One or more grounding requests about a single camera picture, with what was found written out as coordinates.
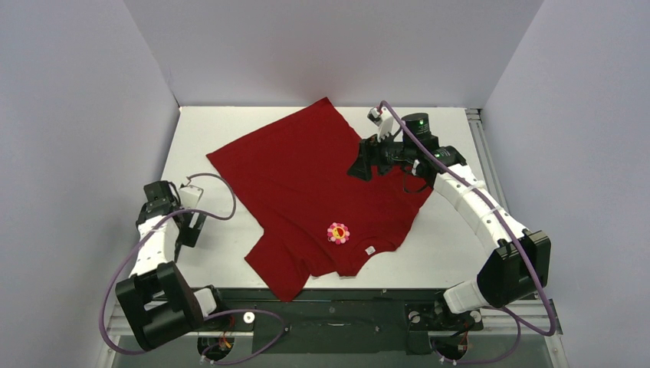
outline wire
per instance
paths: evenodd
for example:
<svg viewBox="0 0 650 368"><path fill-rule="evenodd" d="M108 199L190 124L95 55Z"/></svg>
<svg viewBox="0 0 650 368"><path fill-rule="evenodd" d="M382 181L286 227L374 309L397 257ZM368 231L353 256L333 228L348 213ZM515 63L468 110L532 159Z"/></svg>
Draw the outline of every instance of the wire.
<svg viewBox="0 0 650 368"><path fill-rule="evenodd" d="M497 308L488 307L487 309L492 309L494 311L502 311L504 313L509 314L512 318L514 318L514 322L517 324L517 339L515 339L514 343L512 344L512 347L507 352L505 352L505 353L503 353L500 356L497 356L495 358L475 359L475 360L451 360L451 359L449 359L449 358L447 358L445 356L442 356L442 354L440 354L436 350L435 352L438 354L438 356L441 358L441 360L444 360L445 362L448 362L448 363L453 363L454 365L455 364L489 364L489 363L496 363L498 361L506 359L507 357L512 355L512 353L514 353L514 351L519 346L519 342L521 342L521 324L519 323L519 320L517 318L515 318L516 314L513 313L512 310L509 310L507 308L497 309Z"/></svg>
<svg viewBox="0 0 650 368"><path fill-rule="evenodd" d="M193 176L188 176L189 180L192 180L191 178L194 178L196 176L204 176L207 173L200 173L200 174L194 174ZM215 174L211 174L209 176L214 176L217 179L220 179L223 181L223 183L226 184L228 187L228 190L232 194L232 211L230 215L227 215L225 217L219 216L219 215L214 215L210 212L203 211L201 209L180 209L178 211L174 211L166 215L165 217L161 218L158 223L156 223L149 232L147 232L140 241L137 242L137 244L131 249L129 254L122 260L122 263L120 263L119 266L117 266L117 269L113 273L113 276L111 276L110 281L108 283L108 287L106 291L104 292L103 295L103 300L100 308L100 316L99 316L99 328L100 328L100 335L102 336L103 341L108 345L111 349L115 350L118 353L124 354L124 355L140 355L143 353L146 353L146 350L127 350L123 349L122 347L118 347L108 336L108 332L106 329L106 323L104 321L104 316L106 314L106 305L108 303L108 297L110 296L110 292L113 290L113 286L115 285L115 282L117 281L117 278L120 276L122 273L122 270L126 267L126 264L129 263L129 260L133 258L135 255L137 255L138 251L145 245L145 243L151 238L151 236L154 234L155 230L159 229L165 222L170 220L171 218L181 215L183 213L199 213L202 215L206 215L208 217L212 217L214 219L226 221L229 219L232 219L232 216L235 215L235 210L237 209L237 202L235 200L235 193L232 191L231 186L221 177L217 176Z"/></svg>
<svg viewBox="0 0 650 368"><path fill-rule="evenodd" d="M408 353L414 353L414 354L417 354L417 355L421 355L421 353L413 351L413 349L411 349L411 344L409 343L409 333L411 332L411 325L413 324L413 319L415 319L417 316L418 315L416 314L416 315L412 316L411 318L409 318L409 325L406 327L406 351Z"/></svg>
<svg viewBox="0 0 650 368"><path fill-rule="evenodd" d="M394 110L394 109L389 105L388 102L386 102L386 101L383 100L383 101L379 104L379 110L381 110L382 107L386 107L386 109L388 109L388 111L391 113L391 115L395 118L395 120L397 120L397 122L399 123L399 125L402 127L404 134L406 134L407 136L409 136L409 137L411 138L411 140L413 141L413 143L415 143L415 145L416 145L416 146L417 146L417 147L418 147L418 148L419 148L419 149L420 149L420 150L421 150L421 151L422 151L422 152L427 156L427 158L429 158L429 159L430 159L430 160L431 160L431 161L432 161L436 166L438 166L440 169L442 169L442 170L443 170L444 172L446 172L447 174L451 175L454 179L456 179L457 181L459 181L462 185L467 186L467 187L471 186L471 184L470 184L469 182L467 182L465 179L463 179L462 177L460 177L457 173L455 173L455 172L453 172L452 170L450 170L450 169L449 169L449 168L448 168L444 163L442 163L440 160L436 159L436 158L435 158L435 157L434 157L434 156L433 156L433 155L432 155L432 154L431 154L431 153L430 153L430 152L429 152L429 151L424 147L424 145L422 145L422 143L421 143L421 142L418 140L418 138L413 134L413 132L411 132L411 130L409 130L409 128L408 128L408 127L406 126L406 124L404 123L404 121L402 121L402 119L399 118L399 115L397 115L397 113L395 112L395 110ZM485 196L485 194L483 194L483 192L481 192L480 190L478 190L478 189L476 189L476 188L472 189L472 192L474 192L474 193L475 193L479 198L481 198L481 199L483 200L483 202L485 202L485 204L487 205L487 207L489 207L490 209L495 209L495 208L496 208L496 206L494 205L494 203L492 203L492 202L490 201L490 199L488 199L487 196ZM523 318L517 316L517 315L516 315L515 313L513 313L511 310L509 310L509 309L507 309L507 308L504 308L504 311L506 311L506 313L508 313L508 314L510 314L511 316L513 316L513 318L514 318L517 322L521 322L521 323L524 324L526 327L528 327L528 328L530 328L531 330L533 330L533 331L539 333L540 335L544 335L544 336L553 336L553 335L555 334L556 329L557 329L557 322L556 322L556 318L555 318L555 312L553 311L553 308L552 308L551 305L550 305L550 301L548 300L548 297L547 297L546 293L544 293L544 289L543 289L543 287L542 287L542 283L540 282L540 278L537 277L537 273L535 272L535 267L533 267L533 264L530 262L530 259L528 258L528 255L526 254L526 252L525 252L525 250L524 250L524 247L521 246L521 243L519 242L519 239L514 235L512 229L510 229L510 226L508 226L508 224L506 223L506 221L505 221L504 217L501 215L501 213L499 213L499 211L494 211L494 215L497 217L497 220L499 221L499 223L501 224L501 226L503 226L504 230L506 231L506 233L508 234L508 236L510 237L510 239L512 239L512 243L513 243L514 247L517 249L517 251L518 251L519 254L521 255L521 258L522 258L522 260L524 261L524 264L526 265L526 269L527 269L528 272L530 273L530 278L533 280L533 283L535 284L535 288L537 289L537 293L540 295L540 299L542 300L542 304L544 305L544 309L546 309L546 311L547 311L547 314L548 314L548 317L549 317L549 322L550 322L550 328L549 328L548 331L544 331L544 330L540 329L539 327L536 327L536 326L534 326L533 324L529 323L528 321L524 320Z"/></svg>
<svg viewBox="0 0 650 368"><path fill-rule="evenodd" d="M229 315L229 314L235 314L235 313L246 313L246 312L259 313L259 314L266 314L266 315L268 315L268 316L271 316L271 317L275 318L276 320L279 320L280 323L282 324L282 327L281 327L281 329L280 329L280 332L278 332L277 335L275 335L275 337L273 338L273 340L269 341L266 345L264 345L264 346L261 347L259 350L255 351L254 353L252 353L252 354L249 355L249 356L245 356L245 357L243 357L243 358L241 358L241 359L237 359L237 360L231 360L231 361L229 361L229 362L218 362L218 361L215 361L214 364L216 364L216 365L218 365L218 366L231 366L231 365L233 365L233 364L239 364L239 363L245 362L246 360L253 359L253 358L255 358L256 356L262 354L262 353L263 353L264 351L266 351L269 347L273 346L273 344L276 343L276 342L280 339L280 337L282 337L282 335L284 335L284 332L288 331L287 324L284 322L284 320L282 319L282 317L280 317L279 315L277 315L277 314L275 314L275 313L273 313L273 312L271 312L271 311L269 311L269 310L262 310L262 309L231 309L231 310L224 310L224 311L222 311L222 312L218 312L218 313L215 313L215 314L212 314L212 315L207 316L207 317L205 318L205 321L208 321L208 320L211 320L211 319L214 319L214 318L219 318L219 317L227 316L227 315ZM206 347L206 348L201 352L201 358L203 359L203 357L205 357L205 355L210 351L210 349L212 349L213 347L217 347L218 345L219 345L219 342L214 343L214 344L210 345L209 347Z"/></svg>
<svg viewBox="0 0 650 368"><path fill-rule="evenodd" d="M228 326L228 328L225 328L225 329L224 329L224 333L222 333L222 336L221 336L221 338L219 339L219 340L220 340L224 345L226 345L226 347L227 347L228 349L232 348L232 345L231 345L231 344L228 342L228 340L225 338L225 333L226 333L226 331L230 330L230 329L233 328L234 326L235 326L235 318L234 318L233 316L230 316L230 325Z"/></svg>
<svg viewBox="0 0 650 368"><path fill-rule="evenodd" d="M171 186L174 189L174 193L176 193L176 201L179 203L179 207L182 207L181 196L179 194L179 190L176 188L176 184L174 184L173 182L169 182L169 186Z"/></svg>

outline gray wall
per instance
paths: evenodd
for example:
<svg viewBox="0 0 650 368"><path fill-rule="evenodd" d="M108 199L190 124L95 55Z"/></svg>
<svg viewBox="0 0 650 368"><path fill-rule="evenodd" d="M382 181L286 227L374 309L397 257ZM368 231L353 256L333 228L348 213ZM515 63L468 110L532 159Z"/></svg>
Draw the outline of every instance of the gray wall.
<svg viewBox="0 0 650 368"><path fill-rule="evenodd" d="M178 108L124 4L0 4L0 366L93 366Z"/></svg>
<svg viewBox="0 0 650 368"><path fill-rule="evenodd" d="M125 1L181 105L463 107L485 104L541 2Z"/></svg>
<svg viewBox="0 0 650 368"><path fill-rule="evenodd" d="M574 367L648 366L650 2L546 0L483 116Z"/></svg>

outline purple cable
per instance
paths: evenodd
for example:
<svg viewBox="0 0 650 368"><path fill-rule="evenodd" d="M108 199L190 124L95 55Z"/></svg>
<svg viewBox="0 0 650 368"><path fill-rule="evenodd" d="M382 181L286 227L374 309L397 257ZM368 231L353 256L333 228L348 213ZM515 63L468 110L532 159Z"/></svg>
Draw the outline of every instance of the purple cable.
<svg viewBox="0 0 650 368"><path fill-rule="evenodd" d="M231 361L229 361L229 362L218 362L218 361L215 361L215 364L216 364L216 365L218 365L218 366L231 366L231 365L233 365L233 364L239 364L239 363L245 362L246 360L253 359L253 358L255 358L256 356L262 354L266 349L268 349L269 347L271 347L274 343L276 343L276 342L280 339L280 337L282 337L282 335L284 334L284 332L286 331L285 329L286 329L286 327L287 327L287 324L284 322L284 320L282 319L282 317L280 317L279 315L277 315L277 314L275 314L275 313L273 313L273 312L271 312L271 311L269 311L269 310L261 310L261 309L231 309L231 310L224 310L224 311L222 311L222 312L218 312L218 313L212 314L212 315L210 315L210 316L207 316L207 317L205 318L205 320L208 321L208 320L211 320L211 319L213 319L213 318L219 318L219 317L227 316L227 315L229 315L229 314L235 314L235 313L246 313L246 312L266 314L266 315L268 315L268 316L271 316L271 317L275 318L276 320L279 320L280 323L282 324L282 327L281 327L281 329L280 329L280 332L279 332L277 335L275 335L275 337L273 338L273 340L269 341L266 345L264 345L264 346L261 347L258 351L252 353L251 355L249 355L249 356L245 356L245 357L243 357L243 358L241 358L241 359L231 360ZM214 344L210 345L209 347L206 347L206 348L201 352L201 356L202 356L202 357L205 357L205 355L210 351L210 349L212 349L213 347L216 347L216 346L218 346L218 345L219 345L219 343L214 343Z"/></svg>
<svg viewBox="0 0 650 368"><path fill-rule="evenodd" d="M409 130L409 128L406 126L406 124L402 121L402 119L399 118L399 115L394 111L394 109L390 106L390 104L386 101L382 101L379 104L378 110L381 112L382 107L386 107L388 111L391 113L392 117L397 120L397 123L402 127L404 130L404 134L409 136L413 143L429 158L436 166L440 167L443 171L445 171L447 174L451 175L454 177L454 179L458 180L461 184L464 186L470 187L471 184L467 182L465 179L461 178L457 173L451 171L447 166L445 166L444 163L440 162L440 160L436 159L423 145L422 143L418 140L418 138ZM472 192L476 193L476 195L485 202L487 207L490 209L495 209L495 205L488 199L485 194L483 194L480 190L474 188L472 189ZM555 334L555 331L557 329L557 323L555 321L555 313L553 312L553 308L550 306L550 302L548 300L548 297L546 293L544 293L542 283L540 282L540 278L537 277L537 273L535 272L535 268L533 267L533 264L530 263L530 259L528 258L528 255L526 254L524 247L521 246L521 243L519 242L519 239L517 239L516 236L514 236L514 233L512 232L512 229L510 229L510 226L507 225L505 222L504 217L499 213L499 211L494 211L494 215L497 217L497 220L503 226L504 230L510 236L510 239L512 239L514 247L519 251L519 254L521 255L521 258L524 260L524 264L526 265L526 269L528 269L528 272L530 273L530 278L533 279L533 283L535 284L535 288L537 289L537 293L540 295L540 299L542 300L542 303L544 304L544 308L547 311L549 321L550 321L550 328L548 331L544 331L540 329L539 327L534 326L530 322L524 320L523 318L517 316L515 313L513 313L511 310L508 310L505 308L505 310L510 311L506 313L512 313L512 316L515 320L521 322L524 324L526 327L530 328L531 330L539 333L540 335L544 336L553 336Z"/></svg>
<svg viewBox="0 0 650 368"><path fill-rule="evenodd" d="M211 174L209 172L201 172L198 174L190 175L187 177L187 179L191 182L193 178L197 176L212 176L215 177L216 179L219 179L223 181L224 184L228 187L228 190L232 194L232 211L230 215L221 217L218 215L214 215L210 212L203 211L202 209L180 209L178 211L174 211L167 216L163 217L158 223L156 223L151 231L149 231L138 243L136 244L133 249L129 252L129 254L124 258L122 263L120 263L119 266L117 266L117 269L113 273L113 276L110 278L108 287L106 289L106 292L103 295L103 300L102 300L102 307L100 309L100 317L99 317L99 328L100 328L100 334L102 336L103 341L108 345L111 349L115 350L118 353L124 354L124 355L139 355L146 353L146 350L127 350L123 349L121 347L118 347L113 341L108 336L108 332L106 330L106 324L104 323L104 314L106 314L106 304L108 303L108 297L110 296L110 292L113 290L113 286L115 285L115 282L117 281L117 278L120 276L120 273L122 273L122 270L126 267L126 264L129 263L129 260L134 257L138 251L145 245L145 243L151 238L153 235L154 231L160 228L167 220L171 219L174 216L181 215L183 213L199 213L202 215L206 215L208 217L212 217L214 219L226 221L229 219L232 219L232 216L235 215L235 210L237 209L237 201L235 200L235 192L232 191L231 186L221 177L216 174Z"/></svg>
<svg viewBox="0 0 650 368"><path fill-rule="evenodd" d="M502 311L504 313L509 314L512 318L514 318L514 322L517 324L517 339L514 341L514 344L512 345L512 347L507 352L501 354L500 356L497 356L496 358L476 359L476 360L456 360L455 361L456 364L490 364L490 363L496 363L496 362L501 361L503 359L506 359L507 357L512 355L512 353L514 353L514 351L519 346L519 342L521 341L521 325L519 324L519 320L516 318L517 315L512 310L509 310L509 309L507 309L505 307L501 308L501 309L487 307L486 309L492 309L494 311ZM454 360L451 360L451 359L449 359L447 357L442 356L442 354L440 354L437 350L435 352L438 354L439 357L444 359L445 362L448 362L448 363L453 363L454 362Z"/></svg>

